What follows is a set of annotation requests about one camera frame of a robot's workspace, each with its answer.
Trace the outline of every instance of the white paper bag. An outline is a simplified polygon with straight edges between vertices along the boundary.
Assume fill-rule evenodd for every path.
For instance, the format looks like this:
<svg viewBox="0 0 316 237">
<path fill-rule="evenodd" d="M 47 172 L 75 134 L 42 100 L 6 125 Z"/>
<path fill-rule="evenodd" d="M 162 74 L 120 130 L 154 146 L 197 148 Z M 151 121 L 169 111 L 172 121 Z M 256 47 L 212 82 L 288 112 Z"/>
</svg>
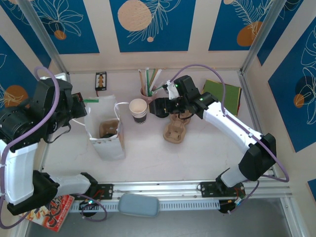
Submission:
<svg viewBox="0 0 316 237">
<path fill-rule="evenodd" d="M 84 117 L 85 130 L 90 142 L 99 156 L 104 160 L 116 160 L 125 158 L 123 126 L 114 112 L 117 103 L 115 96 L 102 96 L 91 98 L 99 100 L 99 103 L 88 103 L 87 116 Z M 100 124 L 105 121 L 118 120 L 117 133 L 109 138 L 100 138 Z"/>
</svg>

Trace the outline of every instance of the floor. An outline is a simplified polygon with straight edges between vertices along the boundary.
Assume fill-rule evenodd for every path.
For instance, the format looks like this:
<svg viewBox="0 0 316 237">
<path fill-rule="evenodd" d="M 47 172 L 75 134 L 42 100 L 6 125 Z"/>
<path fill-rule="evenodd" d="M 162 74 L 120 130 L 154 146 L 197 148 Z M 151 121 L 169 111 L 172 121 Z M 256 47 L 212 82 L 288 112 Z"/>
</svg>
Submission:
<svg viewBox="0 0 316 237">
<path fill-rule="evenodd" d="M 102 213 L 95 218 L 102 218 Z M 26 237 L 290 237 L 279 199 L 251 199 L 231 216 L 212 211 L 165 211 L 156 218 L 109 213 L 102 223 L 69 214 L 59 233 L 37 224 Z"/>
<path fill-rule="evenodd" d="M 173 71 L 164 71 L 160 76 L 161 82 L 174 74 Z M 188 70 L 181 75 L 185 74 L 193 78 L 200 91 L 206 79 L 218 80 L 209 71 Z M 219 74 L 225 83 L 240 86 L 236 71 L 219 71 Z M 84 98 L 95 97 L 94 78 L 95 74 L 71 75 L 73 93 L 80 91 Z M 114 94 L 118 102 L 131 101 L 140 96 L 137 71 L 108 73 L 107 84 L 107 91 L 99 92 L 100 96 Z M 161 91 L 159 96 L 167 97 L 167 94 Z M 181 144 L 171 144 L 162 136 L 170 118 L 157 118 L 149 114 L 146 122 L 138 125 L 133 121 L 128 106 L 121 105 L 120 113 L 124 129 L 125 159 L 101 160 L 85 128 L 71 122 L 72 131 L 49 146 L 44 172 L 51 175 L 88 172 L 99 182 L 207 180 L 215 179 L 242 159 L 243 154 L 234 141 L 197 116 L 192 117 L 186 125 L 184 141 Z M 238 118 L 252 127 L 244 95 L 241 95 Z"/>
</svg>

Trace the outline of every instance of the orange circle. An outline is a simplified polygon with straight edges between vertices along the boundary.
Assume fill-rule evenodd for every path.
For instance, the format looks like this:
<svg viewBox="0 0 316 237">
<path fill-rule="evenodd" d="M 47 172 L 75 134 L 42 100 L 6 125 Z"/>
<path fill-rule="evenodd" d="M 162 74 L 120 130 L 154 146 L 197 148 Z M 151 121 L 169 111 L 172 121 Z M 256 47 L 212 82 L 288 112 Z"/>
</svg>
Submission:
<svg viewBox="0 0 316 237">
<path fill-rule="evenodd" d="M 56 38 L 58 38 L 59 40 L 64 40 L 66 38 L 66 34 L 63 31 L 57 30 L 54 32 L 54 35 Z"/>
<path fill-rule="evenodd" d="M 153 37 L 148 37 L 148 38 L 147 38 L 147 41 L 148 41 L 149 43 L 151 43 L 151 42 L 154 41 L 154 38 L 153 38 Z"/>
<path fill-rule="evenodd" d="M 301 94 L 297 94 L 297 95 L 294 97 L 294 105 L 295 105 L 297 108 L 301 108 L 301 107 L 304 105 L 304 96 L 301 95 Z"/>
<path fill-rule="evenodd" d="M 28 98 L 26 90 L 19 85 L 12 85 L 5 90 L 4 93 L 4 106 L 12 107 L 19 105 L 22 101 Z"/>
<path fill-rule="evenodd" d="M 242 28 L 242 30 L 238 33 L 237 43 L 243 47 L 251 46 L 257 33 L 260 30 L 261 25 L 261 21 L 256 21 L 251 25 Z"/>
</svg>

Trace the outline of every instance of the beige circle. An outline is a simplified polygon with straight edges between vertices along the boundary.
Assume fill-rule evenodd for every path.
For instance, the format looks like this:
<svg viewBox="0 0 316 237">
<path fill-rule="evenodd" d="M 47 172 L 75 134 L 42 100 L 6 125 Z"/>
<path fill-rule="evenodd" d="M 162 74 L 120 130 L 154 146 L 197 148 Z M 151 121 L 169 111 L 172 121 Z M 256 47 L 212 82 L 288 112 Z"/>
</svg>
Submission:
<svg viewBox="0 0 316 237">
<path fill-rule="evenodd" d="M 225 4 L 232 4 L 235 0 L 223 0 Z"/>
<path fill-rule="evenodd" d="M 149 26 L 152 14 L 139 0 L 128 0 L 118 10 L 118 21 L 128 31 L 141 31 Z"/>
<path fill-rule="evenodd" d="M 151 42 L 154 41 L 154 38 L 153 38 L 153 37 L 148 37 L 148 38 L 147 38 L 147 41 L 148 41 L 149 43 L 151 43 Z"/>
<path fill-rule="evenodd" d="M 18 4 L 18 3 L 16 2 L 16 0 L 8 0 L 8 1 L 10 1 L 10 2 L 13 3 L 13 4 Z"/>
</svg>

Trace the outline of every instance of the white table surface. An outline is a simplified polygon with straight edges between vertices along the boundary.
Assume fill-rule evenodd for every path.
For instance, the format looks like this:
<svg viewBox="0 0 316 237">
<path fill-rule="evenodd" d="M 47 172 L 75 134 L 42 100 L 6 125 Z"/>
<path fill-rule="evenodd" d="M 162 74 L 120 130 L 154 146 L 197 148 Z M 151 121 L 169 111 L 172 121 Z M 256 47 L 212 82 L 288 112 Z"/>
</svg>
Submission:
<svg viewBox="0 0 316 237">
<path fill-rule="evenodd" d="M 170 79 L 176 71 L 164 71 L 160 79 Z M 236 71 L 220 71 L 225 83 L 240 86 Z M 209 71 L 187 70 L 196 86 L 202 89 L 206 79 L 218 80 Z M 73 93 L 84 98 L 95 96 L 95 74 L 73 74 Z M 118 102 L 139 97 L 139 74 L 134 72 L 108 73 L 108 90 L 100 96 L 114 94 Z M 149 114 L 146 122 L 134 122 L 127 105 L 120 106 L 124 128 L 125 159 L 101 160 L 91 145 L 83 126 L 71 122 L 72 131 L 49 146 L 44 172 L 54 175 L 72 175 L 88 172 L 99 182 L 178 181 L 215 179 L 221 172 L 238 164 L 242 153 L 225 134 L 212 124 L 193 116 L 186 125 L 187 133 L 181 144 L 164 140 L 164 127 L 170 118 Z M 244 95 L 238 118 L 253 127 Z"/>
</svg>

